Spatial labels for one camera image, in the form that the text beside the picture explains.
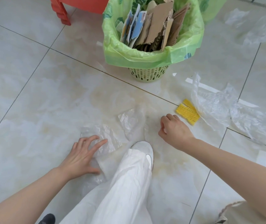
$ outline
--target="forearm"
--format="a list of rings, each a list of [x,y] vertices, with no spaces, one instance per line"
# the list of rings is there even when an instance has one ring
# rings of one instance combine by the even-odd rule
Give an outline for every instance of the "forearm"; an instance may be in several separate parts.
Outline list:
[[[195,138],[184,146],[184,152],[211,169],[266,216],[266,167]]]
[[[68,179],[58,168],[0,203],[0,223],[34,224]]]

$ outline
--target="white shoe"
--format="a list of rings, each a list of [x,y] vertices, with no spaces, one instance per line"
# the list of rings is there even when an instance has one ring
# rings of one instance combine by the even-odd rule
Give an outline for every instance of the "white shoe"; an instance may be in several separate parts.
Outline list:
[[[136,142],[134,145],[132,145],[131,149],[136,149],[146,154],[146,158],[150,163],[149,168],[152,171],[154,165],[154,152],[150,143],[145,141]]]

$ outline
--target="person's right hand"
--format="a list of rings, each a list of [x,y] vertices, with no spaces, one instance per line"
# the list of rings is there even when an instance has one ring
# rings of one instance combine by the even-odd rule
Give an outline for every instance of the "person's right hand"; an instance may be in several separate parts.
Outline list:
[[[167,114],[161,117],[159,136],[172,147],[184,150],[188,140],[194,138],[188,126],[177,115]]]

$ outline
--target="tile floor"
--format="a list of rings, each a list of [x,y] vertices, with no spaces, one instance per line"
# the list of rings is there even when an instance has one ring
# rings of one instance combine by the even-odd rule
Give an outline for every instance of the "tile floor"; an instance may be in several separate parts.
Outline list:
[[[59,165],[87,123],[105,123],[122,139],[123,147],[110,154],[116,162],[117,152],[130,146],[116,116],[137,104],[148,110],[149,140],[159,157],[148,198],[153,223],[212,223],[225,205],[241,200],[208,168],[167,148],[157,135],[159,117],[190,97],[186,79],[195,72],[216,90],[230,82],[242,100],[266,111],[266,43],[244,47],[235,39],[237,32],[223,21],[235,8],[250,11],[251,18],[266,16],[266,8],[228,0],[206,26],[195,56],[171,65],[160,81],[144,84],[128,69],[105,63],[101,15],[67,7],[72,25],[63,26],[49,0],[0,0],[0,202]],[[266,151],[233,127],[219,135],[199,120],[191,130],[252,161]],[[85,183],[86,178],[69,182],[43,215],[51,212],[59,223],[91,189]]]

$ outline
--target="garbage bag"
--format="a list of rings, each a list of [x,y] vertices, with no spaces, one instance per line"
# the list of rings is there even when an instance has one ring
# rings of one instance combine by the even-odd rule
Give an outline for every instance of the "garbage bag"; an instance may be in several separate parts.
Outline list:
[[[204,22],[215,17],[226,0],[174,0],[174,11],[186,3],[191,3],[181,28],[177,43],[167,46],[163,52],[143,52],[131,49],[120,42],[116,26],[124,22],[130,10],[135,13],[137,5],[141,9],[151,0],[109,0],[103,13],[104,55],[108,64],[139,69],[163,67],[186,60],[201,46]]]

